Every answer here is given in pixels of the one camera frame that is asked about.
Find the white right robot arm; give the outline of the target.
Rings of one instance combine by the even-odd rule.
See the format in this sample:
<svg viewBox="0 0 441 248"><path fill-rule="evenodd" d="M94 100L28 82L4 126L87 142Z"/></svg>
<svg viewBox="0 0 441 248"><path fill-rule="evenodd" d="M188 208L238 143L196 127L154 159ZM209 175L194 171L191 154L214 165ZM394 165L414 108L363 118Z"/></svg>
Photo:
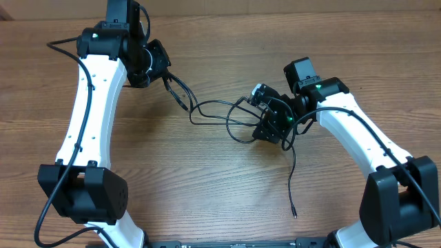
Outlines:
<svg viewBox="0 0 441 248"><path fill-rule="evenodd" d="M327 129L359 166L366 180L359 219L324 238L297 238L296 247L393 247L440 226L438 170L427 156L414 157L396 145L362 111L338 78L322 79L309 58L284 69L290 95L257 85L249 104L263 117L258 140L293 149L298 126Z"/></svg>

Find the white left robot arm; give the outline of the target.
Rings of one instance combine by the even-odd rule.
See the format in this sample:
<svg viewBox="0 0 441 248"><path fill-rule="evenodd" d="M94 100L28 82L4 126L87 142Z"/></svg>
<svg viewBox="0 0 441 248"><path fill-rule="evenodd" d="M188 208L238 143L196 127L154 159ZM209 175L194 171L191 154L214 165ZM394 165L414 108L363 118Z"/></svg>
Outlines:
<svg viewBox="0 0 441 248"><path fill-rule="evenodd" d="M165 79L170 59L136 1L107 3L106 17L74 38L79 80L70 124L55 162L39 167L37 180L47 195L43 213L94 231L106 247L146 247L147 235L127 210L127 182L111 170L110 141L124 85L145 88Z"/></svg>

